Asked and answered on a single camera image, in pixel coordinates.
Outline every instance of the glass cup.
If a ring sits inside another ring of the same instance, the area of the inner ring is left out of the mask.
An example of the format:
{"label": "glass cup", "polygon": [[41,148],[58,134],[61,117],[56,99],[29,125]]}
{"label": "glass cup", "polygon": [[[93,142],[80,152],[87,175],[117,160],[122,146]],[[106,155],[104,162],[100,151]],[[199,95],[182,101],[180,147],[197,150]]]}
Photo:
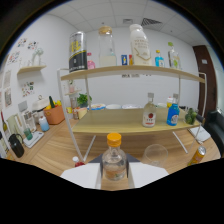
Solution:
{"label": "glass cup", "polygon": [[163,167],[167,157],[168,151],[165,147],[153,144],[145,149],[141,162],[151,166]]}
{"label": "glass cup", "polygon": [[33,138],[33,135],[29,128],[26,128],[23,132],[26,135],[27,140],[31,140]]}

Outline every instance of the plastic bottle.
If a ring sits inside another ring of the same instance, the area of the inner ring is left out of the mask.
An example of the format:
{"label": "plastic bottle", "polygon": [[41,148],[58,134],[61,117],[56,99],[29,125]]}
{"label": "plastic bottle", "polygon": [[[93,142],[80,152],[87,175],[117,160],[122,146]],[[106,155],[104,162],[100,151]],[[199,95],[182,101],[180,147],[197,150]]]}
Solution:
{"label": "plastic bottle", "polygon": [[177,100],[178,100],[178,94],[174,93],[172,106],[168,110],[167,121],[166,121],[166,123],[170,126],[177,125],[177,121],[178,121],[178,117],[179,117],[179,113],[180,113],[180,110],[179,110],[179,107],[177,104]]}
{"label": "plastic bottle", "polygon": [[173,98],[171,96],[169,96],[166,100],[167,107],[168,108],[171,107],[172,103],[173,103]]}
{"label": "plastic bottle", "polygon": [[87,66],[88,66],[88,69],[94,69],[96,68],[96,65],[95,63],[91,60],[91,56],[92,56],[92,53],[87,53],[87,58],[88,58],[88,61],[87,61]]}
{"label": "plastic bottle", "polygon": [[42,131],[47,131],[50,128],[49,124],[47,122],[47,118],[45,116],[41,116],[39,118],[39,124],[40,124],[40,127],[41,127]]}
{"label": "plastic bottle", "polygon": [[110,26],[102,26],[99,28],[99,50],[100,67],[117,65],[112,28]]}
{"label": "plastic bottle", "polygon": [[171,47],[171,49],[168,51],[170,68],[182,70],[180,57],[179,57],[179,54],[174,50],[173,43],[168,42],[168,45]]}
{"label": "plastic bottle", "polygon": [[153,104],[154,93],[148,93],[149,101],[143,109],[142,125],[151,128],[156,122],[156,106]]}
{"label": "plastic bottle", "polygon": [[134,65],[152,65],[149,41],[142,26],[132,24],[130,26],[130,43],[132,60]]}
{"label": "plastic bottle", "polygon": [[119,133],[108,134],[107,144],[109,149],[102,156],[105,177],[117,181],[125,176],[127,163],[126,154],[120,149],[121,135]]}
{"label": "plastic bottle", "polygon": [[156,50],[156,57],[155,57],[155,65],[157,67],[165,67],[165,62],[163,57],[161,56],[160,50]]}

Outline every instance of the wooden shelf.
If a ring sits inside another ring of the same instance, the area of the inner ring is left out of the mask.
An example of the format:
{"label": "wooden shelf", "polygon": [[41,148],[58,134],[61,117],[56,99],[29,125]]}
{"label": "wooden shelf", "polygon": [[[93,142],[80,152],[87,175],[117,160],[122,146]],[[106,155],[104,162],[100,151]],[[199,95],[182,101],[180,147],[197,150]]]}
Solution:
{"label": "wooden shelf", "polygon": [[21,74],[21,73],[24,73],[24,72],[40,71],[41,69],[43,69],[45,67],[46,67],[46,65],[22,67],[22,68],[19,69],[17,74]]}
{"label": "wooden shelf", "polygon": [[160,131],[177,131],[199,126],[186,124],[183,119],[185,112],[180,109],[179,119],[176,126],[166,123],[168,108],[157,108],[156,124],[152,128],[142,125],[143,109],[114,109],[88,111],[87,114],[74,126],[74,134],[83,135],[107,135],[118,132],[121,135],[145,135],[158,133]]}
{"label": "wooden shelf", "polygon": [[73,95],[75,93],[78,93],[78,92],[81,92],[82,90],[75,90],[73,93],[66,93],[65,96],[68,96],[68,95]]}
{"label": "wooden shelf", "polygon": [[102,76],[121,75],[124,74],[145,74],[145,75],[160,75],[167,77],[175,77],[186,80],[198,81],[205,83],[203,78],[200,78],[194,74],[187,73],[177,69],[162,68],[156,66],[142,66],[142,65],[127,65],[127,66],[112,66],[95,68],[90,70],[81,70],[71,72],[68,75],[62,76],[61,80],[73,80],[73,79],[85,79],[95,78]]}

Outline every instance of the box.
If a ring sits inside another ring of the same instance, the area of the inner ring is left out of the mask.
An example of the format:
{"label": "box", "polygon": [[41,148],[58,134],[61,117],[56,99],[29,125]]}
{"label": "box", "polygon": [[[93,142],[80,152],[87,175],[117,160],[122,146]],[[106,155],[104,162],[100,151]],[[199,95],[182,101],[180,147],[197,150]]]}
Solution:
{"label": "box", "polygon": [[57,106],[49,110],[44,109],[44,115],[47,118],[48,124],[59,124],[65,119],[62,106]]}

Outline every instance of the blue bottle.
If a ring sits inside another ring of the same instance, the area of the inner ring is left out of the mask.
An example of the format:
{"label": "blue bottle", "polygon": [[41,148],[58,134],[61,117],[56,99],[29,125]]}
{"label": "blue bottle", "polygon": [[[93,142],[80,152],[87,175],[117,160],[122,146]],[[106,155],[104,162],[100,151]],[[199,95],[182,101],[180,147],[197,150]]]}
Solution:
{"label": "blue bottle", "polygon": [[165,67],[165,62],[160,54],[160,50],[156,50],[157,56],[155,57],[155,64],[157,67]]}
{"label": "blue bottle", "polygon": [[172,106],[168,110],[167,121],[166,123],[170,126],[176,126],[180,110],[177,104],[178,94],[173,94]]}

